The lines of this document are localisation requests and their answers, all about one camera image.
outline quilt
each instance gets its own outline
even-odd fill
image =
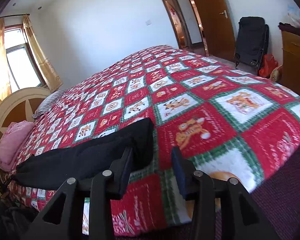
[[[178,192],[170,152],[198,170],[236,177],[251,192],[300,145],[300,97],[280,84],[169,46],[136,52],[67,90],[36,120],[14,168],[31,155],[72,147],[150,117],[154,158],[131,174],[121,201],[112,201],[114,232],[137,236],[191,221],[191,205]],[[54,191],[10,190],[42,210]],[[83,232],[89,233],[89,199]]]

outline cream headboard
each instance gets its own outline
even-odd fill
[[[34,111],[50,94],[44,88],[24,88],[5,98],[0,104],[0,138],[11,122],[34,122]]]

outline white wall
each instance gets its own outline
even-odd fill
[[[38,13],[30,19],[62,88],[141,49],[178,47],[162,0],[56,0]]]
[[[193,13],[193,9],[189,0],[178,0],[182,10],[183,17],[185,18],[190,39],[192,43],[202,42],[201,34],[199,31],[198,23]]]
[[[278,25],[279,22],[286,22],[288,5],[298,8],[296,3],[293,0],[226,0],[226,2],[235,36],[238,34],[238,22],[241,17],[258,16],[265,19],[270,29],[268,53],[272,53],[279,64],[282,64],[282,35]]]

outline floor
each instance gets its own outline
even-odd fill
[[[207,51],[207,49],[205,49],[204,46],[195,47],[195,48],[184,48],[184,49],[189,51],[189,52],[193,52],[193,53],[196,53],[196,54],[199,54],[199,55],[202,55],[202,56],[205,56],[206,51]],[[229,61],[229,60],[226,60],[226,59],[223,59],[223,58],[219,58],[219,57],[215,57],[213,55],[209,55],[209,57],[212,57],[215,60],[217,60],[220,63],[225,64],[227,66],[235,67],[235,63],[232,62],[232,61]],[[248,73],[253,74],[253,75],[257,75],[257,70],[255,68],[250,67],[249,65],[246,65],[246,64],[243,64],[243,63],[240,63],[237,66],[237,69],[240,69],[242,71],[248,72]]]

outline wooden cabinet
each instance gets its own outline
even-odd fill
[[[300,36],[282,32],[283,69],[280,84],[300,95]]]

